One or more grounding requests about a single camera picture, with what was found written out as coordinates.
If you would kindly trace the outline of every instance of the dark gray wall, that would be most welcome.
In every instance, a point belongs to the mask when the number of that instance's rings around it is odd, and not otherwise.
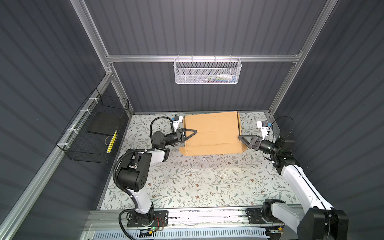
[[[0,19],[2,222],[105,72],[69,1],[0,1]],[[63,159],[14,239],[77,238],[107,172]]]
[[[294,118],[294,156],[349,239],[384,229],[383,40],[384,1],[339,1],[275,114]]]
[[[238,84],[176,84],[172,63],[114,63],[135,112],[268,110],[292,63],[243,63]]]
[[[296,54],[325,0],[86,0],[110,55]]]

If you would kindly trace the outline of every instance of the floral patterned surface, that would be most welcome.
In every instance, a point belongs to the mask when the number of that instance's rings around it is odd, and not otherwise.
[[[127,149],[150,148],[149,125],[159,116],[171,118],[174,114],[134,115],[120,155]],[[264,113],[240,113],[240,119],[242,134],[261,136],[256,122],[266,120]],[[157,120],[153,124],[155,131],[169,133],[169,121]],[[289,184],[260,151],[187,157],[179,152],[183,145],[168,146],[167,161],[149,170],[147,192],[155,208],[261,205],[266,198],[299,203]],[[110,179],[101,209],[132,206],[131,199]]]

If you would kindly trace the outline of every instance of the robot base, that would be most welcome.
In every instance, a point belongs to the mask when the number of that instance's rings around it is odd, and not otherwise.
[[[127,227],[165,227],[168,225],[168,211],[154,211],[154,220],[149,223],[140,219],[141,214],[138,214],[134,210],[131,212],[128,212],[127,218],[128,218],[128,224]]]

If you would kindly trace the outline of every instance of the white wire basket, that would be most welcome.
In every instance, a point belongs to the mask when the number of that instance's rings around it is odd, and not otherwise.
[[[177,84],[236,84],[239,82],[239,58],[175,58]]]

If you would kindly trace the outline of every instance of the cardboard box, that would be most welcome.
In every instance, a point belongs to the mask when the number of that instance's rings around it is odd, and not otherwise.
[[[247,149],[238,138],[241,135],[238,112],[188,115],[184,127],[197,130],[185,147],[179,149],[185,156],[242,153]]]

